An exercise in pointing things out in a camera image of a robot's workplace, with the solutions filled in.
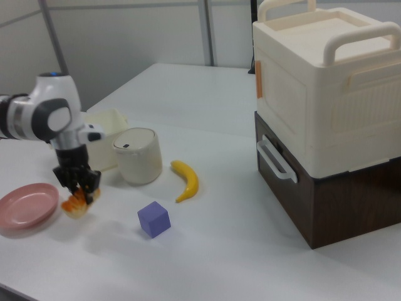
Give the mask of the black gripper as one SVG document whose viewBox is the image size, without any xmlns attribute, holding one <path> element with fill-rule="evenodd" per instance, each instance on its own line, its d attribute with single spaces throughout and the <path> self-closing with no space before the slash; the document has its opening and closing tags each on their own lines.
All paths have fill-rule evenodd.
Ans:
<svg viewBox="0 0 401 301">
<path fill-rule="evenodd" d="M 84 189 L 85 201 L 92 204 L 100 197 L 101 172 L 89 166 L 86 145 L 74 149 L 56 149 L 58 166 L 53 169 L 56 178 L 70 194 L 74 195 L 80 188 Z"/>
</svg>

